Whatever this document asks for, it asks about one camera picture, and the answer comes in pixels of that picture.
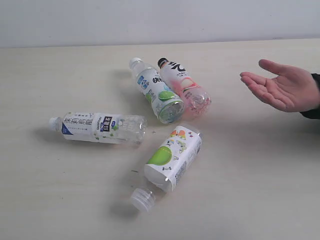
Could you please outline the person's open hand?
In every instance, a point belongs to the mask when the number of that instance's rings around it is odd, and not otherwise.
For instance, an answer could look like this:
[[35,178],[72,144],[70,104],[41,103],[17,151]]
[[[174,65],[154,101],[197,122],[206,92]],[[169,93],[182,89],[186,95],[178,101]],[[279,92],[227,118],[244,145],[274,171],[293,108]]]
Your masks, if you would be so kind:
[[311,73],[299,67],[261,59],[258,65],[277,77],[267,78],[252,72],[242,72],[241,81],[263,103],[287,113],[306,111],[305,87],[313,79]]

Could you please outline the black sleeved forearm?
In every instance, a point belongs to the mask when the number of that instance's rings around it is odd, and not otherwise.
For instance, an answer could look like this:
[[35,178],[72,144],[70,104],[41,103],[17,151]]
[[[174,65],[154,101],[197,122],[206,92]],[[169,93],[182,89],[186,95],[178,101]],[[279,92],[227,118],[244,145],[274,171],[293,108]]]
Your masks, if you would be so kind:
[[307,98],[305,103],[306,111],[300,112],[305,118],[319,120],[320,119],[320,75],[311,74],[310,81],[304,90],[304,97]]

